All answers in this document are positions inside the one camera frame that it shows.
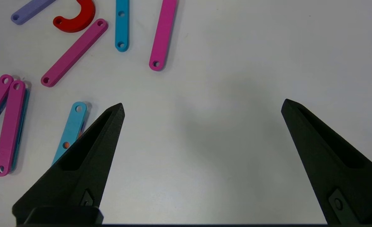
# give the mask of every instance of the red curved piece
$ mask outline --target red curved piece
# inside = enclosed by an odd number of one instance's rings
[[[92,0],[76,0],[81,5],[81,12],[73,19],[66,19],[62,16],[54,18],[53,24],[63,32],[79,32],[89,24],[95,17],[95,4]]]

